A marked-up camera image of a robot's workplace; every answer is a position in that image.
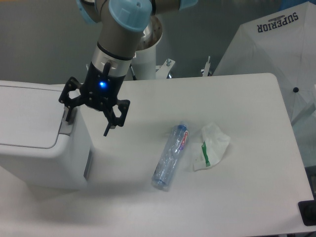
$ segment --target white table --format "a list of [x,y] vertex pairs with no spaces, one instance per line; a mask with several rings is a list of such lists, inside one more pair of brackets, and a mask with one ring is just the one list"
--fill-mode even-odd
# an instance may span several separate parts
[[[87,190],[28,186],[0,168],[1,237],[245,237],[315,231],[297,203],[313,198],[273,75],[128,81],[125,126],[103,137],[82,107],[96,152]],[[223,160],[193,172],[192,150],[169,192],[151,186],[170,128],[213,121],[232,140]],[[191,145],[200,138],[191,137]]]

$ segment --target umbrella fabric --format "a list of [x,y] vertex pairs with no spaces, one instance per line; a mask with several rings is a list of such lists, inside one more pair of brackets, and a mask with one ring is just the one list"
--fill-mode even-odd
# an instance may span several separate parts
[[316,84],[315,16],[316,5],[306,2],[241,25],[214,75],[274,74],[292,120]]

